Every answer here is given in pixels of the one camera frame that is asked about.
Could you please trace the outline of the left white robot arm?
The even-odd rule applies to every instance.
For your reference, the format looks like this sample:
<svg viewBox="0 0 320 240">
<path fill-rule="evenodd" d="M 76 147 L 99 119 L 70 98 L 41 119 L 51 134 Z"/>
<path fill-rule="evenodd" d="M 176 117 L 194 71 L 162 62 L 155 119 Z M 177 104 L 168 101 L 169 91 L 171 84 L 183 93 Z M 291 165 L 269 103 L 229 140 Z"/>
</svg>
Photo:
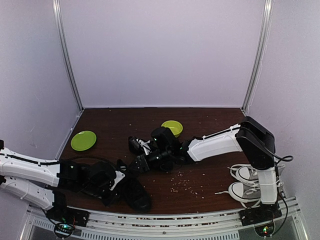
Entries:
<svg viewBox="0 0 320 240">
<path fill-rule="evenodd" d="M 72 218 L 67 190 L 103 200 L 108 205 L 125 174 L 107 161 L 92 165 L 73 160 L 49 160 L 19 154 L 0 142 L 0 187 L 45 211 L 61 222 Z"/>
</svg>

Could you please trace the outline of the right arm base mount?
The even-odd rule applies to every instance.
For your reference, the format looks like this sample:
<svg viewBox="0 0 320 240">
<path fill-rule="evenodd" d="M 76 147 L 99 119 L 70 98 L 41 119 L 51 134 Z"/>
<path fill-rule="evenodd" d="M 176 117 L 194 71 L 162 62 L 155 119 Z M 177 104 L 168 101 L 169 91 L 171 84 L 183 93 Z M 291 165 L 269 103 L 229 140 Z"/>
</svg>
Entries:
<svg viewBox="0 0 320 240">
<path fill-rule="evenodd" d="M 275 219 L 282 215 L 278 204 L 248 207 L 239 212 L 242 226 L 253 225 L 255 233 L 262 238 L 270 238 L 274 234 Z"/>
</svg>

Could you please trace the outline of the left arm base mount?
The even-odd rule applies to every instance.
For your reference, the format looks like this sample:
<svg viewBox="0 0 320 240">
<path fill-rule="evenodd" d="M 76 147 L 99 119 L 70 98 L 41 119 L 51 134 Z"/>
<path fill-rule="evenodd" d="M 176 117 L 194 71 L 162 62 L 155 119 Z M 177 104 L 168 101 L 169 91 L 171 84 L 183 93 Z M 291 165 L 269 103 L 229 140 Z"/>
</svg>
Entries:
<svg viewBox="0 0 320 240">
<path fill-rule="evenodd" d="M 69 238 L 76 230 L 76 227 L 86 227 L 90 213 L 85 210 L 66 207 L 50 210 L 42 210 L 45 217 L 53 224 L 53 233 L 61 240 Z"/>
</svg>

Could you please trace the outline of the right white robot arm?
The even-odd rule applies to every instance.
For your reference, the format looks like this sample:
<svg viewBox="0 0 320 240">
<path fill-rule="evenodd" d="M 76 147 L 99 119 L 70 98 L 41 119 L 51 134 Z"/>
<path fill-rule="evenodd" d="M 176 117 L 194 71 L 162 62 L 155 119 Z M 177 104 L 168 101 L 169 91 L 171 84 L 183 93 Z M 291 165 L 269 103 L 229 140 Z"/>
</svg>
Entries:
<svg viewBox="0 0 320 240">
<path fill-rule="evenodd" d="M 245 117 L 241 123 L 210 135 L 180 142 L 169 127 L 161 126 L 151 133 L 151 140 L 130 136 L 129 150 L 137 157 L 130 167 L 145 173 L 151 169 L 171 171 L 174 165 L 188 165 L 228 153 L 242 152 L 248 164 L 235 164 L 230 174 L 237 180 L 226 193 L 246 204 L 262 204 L 256 210 L 259 220 L 268 220 L 275 212 L 279 174 L 275 161 L 274 135 Z"/>
</svg>

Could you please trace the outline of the black sneaker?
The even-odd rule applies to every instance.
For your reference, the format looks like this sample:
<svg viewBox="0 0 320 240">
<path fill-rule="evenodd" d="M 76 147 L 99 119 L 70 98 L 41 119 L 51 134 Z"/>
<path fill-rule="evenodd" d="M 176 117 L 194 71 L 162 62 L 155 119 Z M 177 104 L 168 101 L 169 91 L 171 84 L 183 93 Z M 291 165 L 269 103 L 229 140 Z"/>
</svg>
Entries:
<svg viewBox="0 0 320 240">
<path fill-rule="evenodd" d="M 151 210 L 152 199 L 138 180 L 138 173 L 131 170 L 121 159 L 116 162 L 117 170 L 124 174 L 124 178 L 117 184 L 120 197 L 127 205 L 138 213 Z"/>
<path fill-rule="evenodd" d="M 153 145 L 152 140 L 145 141 L 135 136 L 128 137 L 128 148 L 136 158 L 128 169 L 137 173 L 150 170 L 170 172 L 174 168 L 173 155 L 170 150 L 161 150 Z"/>
</svg>

